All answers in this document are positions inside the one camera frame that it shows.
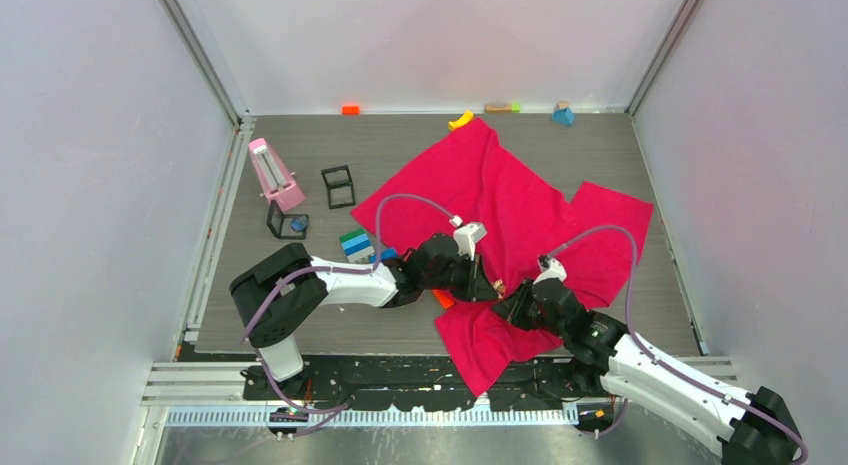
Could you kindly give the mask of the red t-shirt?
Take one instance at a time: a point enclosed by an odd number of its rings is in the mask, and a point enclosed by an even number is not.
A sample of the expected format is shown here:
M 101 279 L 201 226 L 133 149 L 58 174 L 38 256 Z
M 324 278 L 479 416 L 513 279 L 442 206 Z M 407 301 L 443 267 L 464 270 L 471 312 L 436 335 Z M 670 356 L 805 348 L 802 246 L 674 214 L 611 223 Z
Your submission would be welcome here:
M 352 210 L 383 244 L 403 252 L 458 215 L 487 230 L 478 249 L 487 277 L 508 291 L 554 252 L 565 283 L 589 309 L 609 306 L 631 274 L 650 228 L 651 203 L 584 182 L 571 198 L 501 146 L 483 120 L 450 132 Z

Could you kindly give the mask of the round blue button brooch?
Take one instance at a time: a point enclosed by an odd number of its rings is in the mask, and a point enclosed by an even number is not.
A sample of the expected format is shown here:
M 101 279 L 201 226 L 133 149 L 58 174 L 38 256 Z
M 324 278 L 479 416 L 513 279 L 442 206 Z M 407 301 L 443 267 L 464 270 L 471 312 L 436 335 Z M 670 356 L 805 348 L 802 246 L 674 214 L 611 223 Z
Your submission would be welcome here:
M 305 233 L 309 226 L 309 217 L 307 215 L 297 215 L 290 220 L 290 229 L 296 233 Z

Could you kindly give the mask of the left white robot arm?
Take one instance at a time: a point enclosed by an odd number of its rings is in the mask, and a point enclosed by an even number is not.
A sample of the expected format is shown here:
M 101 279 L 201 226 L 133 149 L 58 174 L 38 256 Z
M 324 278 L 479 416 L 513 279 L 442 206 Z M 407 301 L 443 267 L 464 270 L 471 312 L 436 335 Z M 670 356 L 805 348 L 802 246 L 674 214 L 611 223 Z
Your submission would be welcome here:
M 425 290 L 441 290 L 463 302 L 491 302 L 496 287 L 480 255 L 444 233 L 379 264 L 350 264 L 310 255 L 291 243 L 237 276 L 229 293 L 245 327 L 244 340 L 268 369 L 268 385 L 280 397 L 298 397 L 307 383 L 294 337 L 319 307 L 367 305 L 396 308 Z

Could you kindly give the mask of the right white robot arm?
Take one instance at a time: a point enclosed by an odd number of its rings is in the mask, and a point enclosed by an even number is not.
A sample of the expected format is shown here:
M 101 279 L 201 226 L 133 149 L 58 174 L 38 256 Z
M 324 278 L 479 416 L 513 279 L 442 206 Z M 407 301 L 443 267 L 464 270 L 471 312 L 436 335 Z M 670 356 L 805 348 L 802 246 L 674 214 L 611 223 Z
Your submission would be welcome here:
M 561 281 L 524 281 L 492 310 L 519 329 L 560 338 L 572 354 L 571 382 L 601 390 L 677 426 L 724 464 L 803 464 L 809 457 L 777 392 L 748 392 L 661 352 L 625 323 L 587 309 Z

